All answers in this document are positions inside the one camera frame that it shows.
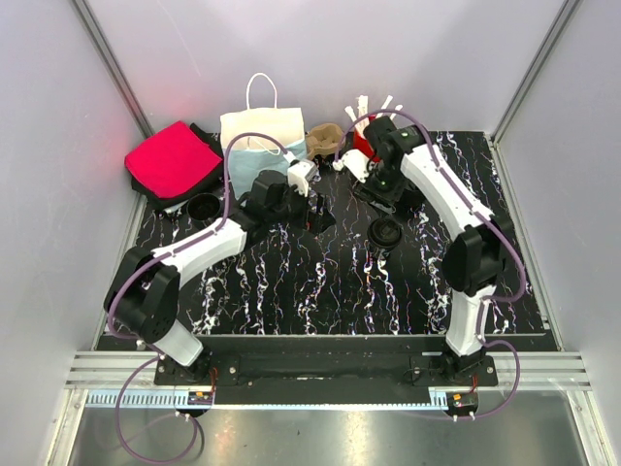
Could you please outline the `brown pulp cup carrier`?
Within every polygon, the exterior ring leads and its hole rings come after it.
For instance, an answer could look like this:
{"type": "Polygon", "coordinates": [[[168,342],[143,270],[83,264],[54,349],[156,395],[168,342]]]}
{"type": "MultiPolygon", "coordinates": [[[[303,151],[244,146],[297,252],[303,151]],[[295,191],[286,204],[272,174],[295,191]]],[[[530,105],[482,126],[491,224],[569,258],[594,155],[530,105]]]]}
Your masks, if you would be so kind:
{"type": "Polygon", "coordinates": [[[312,128],[306,135],[307,159],[325,159],[333,155],[344,135],[336,123],[323,123],[312,128]]]}

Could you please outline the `light blue paper bag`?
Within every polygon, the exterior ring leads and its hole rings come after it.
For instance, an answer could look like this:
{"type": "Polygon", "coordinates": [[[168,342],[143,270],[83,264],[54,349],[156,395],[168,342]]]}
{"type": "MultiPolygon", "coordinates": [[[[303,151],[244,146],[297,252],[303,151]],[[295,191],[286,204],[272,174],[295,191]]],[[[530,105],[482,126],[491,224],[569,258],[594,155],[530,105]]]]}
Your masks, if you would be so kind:
{"type": "Polygon", "coordinates": [[[255,79],[272,79],[258,72],[248,80],[245,109],[220,116],[220,144],[228,155],[228,177],[236,197],[251,190],[263,170],[283,175],[290,163],[307,158],[306,131],[302,109],[281,107],[277,100],[268,107],[250,104],[255,79]]]}

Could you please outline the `black coffee cup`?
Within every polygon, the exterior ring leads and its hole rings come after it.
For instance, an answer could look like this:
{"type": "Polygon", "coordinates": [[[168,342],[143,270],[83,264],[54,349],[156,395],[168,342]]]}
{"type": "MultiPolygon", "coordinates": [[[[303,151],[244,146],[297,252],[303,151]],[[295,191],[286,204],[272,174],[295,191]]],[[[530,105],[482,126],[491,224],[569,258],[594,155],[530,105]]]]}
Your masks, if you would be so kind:
{"type": "Polygon", "coordinates": [[[374,258],[386,259],[400,244],[402,237],[392,235],[388,237],[369,235],[369,252],[374,258]]]}
{"type": "Polygon", "coordinates": [[[222,203],[211,193],[200,193],[193,196],[187,203],[187,213],[192,220],[207,221],[220,215],[222,203]]]}

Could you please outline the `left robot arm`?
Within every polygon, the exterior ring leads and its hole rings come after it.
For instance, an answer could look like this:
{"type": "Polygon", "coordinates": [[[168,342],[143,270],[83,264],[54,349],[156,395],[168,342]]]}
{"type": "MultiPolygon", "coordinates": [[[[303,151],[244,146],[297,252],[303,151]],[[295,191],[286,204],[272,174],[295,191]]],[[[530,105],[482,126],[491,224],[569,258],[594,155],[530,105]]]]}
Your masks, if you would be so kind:
{"type": "Polygon", "coordinates": [[[176,373],[201,383],[210,362],[203,344],[178,320],[180,290],[214,264],[264,241],[278,224],[320,234],[333,226],[325,197],[283,174],[264,170],[223,217],[197,233],[156,250],[128,250],[104,300],[109,328],[130,335],[176,361],[176,373]]]}

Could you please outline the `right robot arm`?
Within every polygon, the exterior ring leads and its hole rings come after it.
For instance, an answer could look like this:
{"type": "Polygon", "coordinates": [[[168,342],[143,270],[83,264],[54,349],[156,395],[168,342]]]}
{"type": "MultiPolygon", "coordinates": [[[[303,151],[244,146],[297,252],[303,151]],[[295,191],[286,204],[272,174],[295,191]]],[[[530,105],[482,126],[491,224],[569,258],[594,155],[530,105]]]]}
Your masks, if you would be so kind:
{"type": "Polygon", "coordinates": [[[379,162],[358,185],[358,195],[389,213],[412,187],[447,228],[450,245],[441,271],[452,289],[451,316],[433,367],[447,382],[465,383],[485,356],[483,321],[507,266],[507,222],[468,191],[423,130],[398,128],[389,116],[378,116],[364,135],[379,162]]]}

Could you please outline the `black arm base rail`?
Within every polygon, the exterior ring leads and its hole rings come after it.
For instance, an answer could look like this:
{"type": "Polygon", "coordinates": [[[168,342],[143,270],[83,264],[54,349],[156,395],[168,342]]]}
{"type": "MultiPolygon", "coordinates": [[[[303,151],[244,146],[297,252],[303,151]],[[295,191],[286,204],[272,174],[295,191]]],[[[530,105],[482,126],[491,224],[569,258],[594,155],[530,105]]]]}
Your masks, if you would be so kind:
{"type": "Polygon", "coordinates": [[[322,408],[413,405],[429,389],[497,387],[493,358],[460,362],[442,336],[210,336],[188,368],[171,358],[155,369],[157,385],[215,383],[219,405],[322,408]]]}

